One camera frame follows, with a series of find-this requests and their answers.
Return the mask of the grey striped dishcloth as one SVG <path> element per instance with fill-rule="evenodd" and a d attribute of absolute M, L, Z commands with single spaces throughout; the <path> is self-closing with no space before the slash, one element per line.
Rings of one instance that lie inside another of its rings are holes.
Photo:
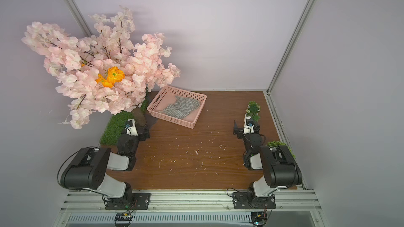
<path fill-rule="evenodd" d="M 201 102 L 187 97 L 175 96 L 176 101 L 173 104 L 167 105 L 160 113 L 174 117 L 177 119 L 184 119 L 190 115 L 194 110 L 198 109 Z"/>

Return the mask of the green plant near right arm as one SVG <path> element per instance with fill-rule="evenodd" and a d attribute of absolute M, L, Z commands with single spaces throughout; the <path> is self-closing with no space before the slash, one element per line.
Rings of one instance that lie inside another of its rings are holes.
<path fill-rule="evenodd" d="M 292 156 L 294 159 L 296 158 L 296 156 L 294 155 L 292 149 L 291 149 L 286 143 L 283 143 L 283 142 L 281 142 L 281 141 L 271 141 L 271 142 L 268 142 L 268 143 L 267 143 L 267 146 L 269 146 L 269 147 L 274 147 L 274 148 L 279 148 L 279 147 L 285 146 L 285 147 L 288 148 L 288 150 L 289 150 L 291 156 Z"/>

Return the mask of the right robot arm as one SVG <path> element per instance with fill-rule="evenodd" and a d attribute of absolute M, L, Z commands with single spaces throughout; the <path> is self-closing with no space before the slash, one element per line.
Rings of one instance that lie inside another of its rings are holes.
<path fill-rule="evenodd" d="M 288 146 L 266 144 L 266 137 L 259 134 L 258 123 L 251 119 L 246 119 L 243 127 L 234 124 L 233 134 L 244 142 L 244 167 L 263 172 L 246 192 L 235 190 L 232 193 L 234 208 L 276 208 L 275 192 L 302 184 L 302 173 L 295 158 Z"/>

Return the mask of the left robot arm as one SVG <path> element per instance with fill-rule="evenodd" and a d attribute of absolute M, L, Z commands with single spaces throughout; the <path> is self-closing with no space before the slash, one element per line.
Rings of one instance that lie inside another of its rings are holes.
<path fill-rule="evenodd" d="M 61 174 L 60 186 L 102 195 L 106 210 L 147 210 L 150 193 L 133 193 L 129 183 L 116 180 L 106 171 L 132 171 L 138 145 L 149 137 L 147 125 L 127 124 L 118 138 L 117 153 L 111 148 L 80 149 Z"/>

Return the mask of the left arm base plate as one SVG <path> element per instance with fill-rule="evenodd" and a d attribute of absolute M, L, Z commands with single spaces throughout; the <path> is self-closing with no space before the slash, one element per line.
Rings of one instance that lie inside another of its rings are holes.
<path fill-rule="evenodd" d="M 106 210 L 147 210 L 151 193 L 125 194 L 121 198 L 109 198 L 105 200 Z"/>

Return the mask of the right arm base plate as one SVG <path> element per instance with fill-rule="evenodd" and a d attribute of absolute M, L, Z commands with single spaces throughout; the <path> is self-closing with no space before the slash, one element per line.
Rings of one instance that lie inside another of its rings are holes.
<path fill-rule="evenodd" d="M 233 192 L 231 197 L 233 198 L 234 209 L 264 210 L 277 208 L 275 194 L 267 197 L 257 197 L 249 192 Z"/>

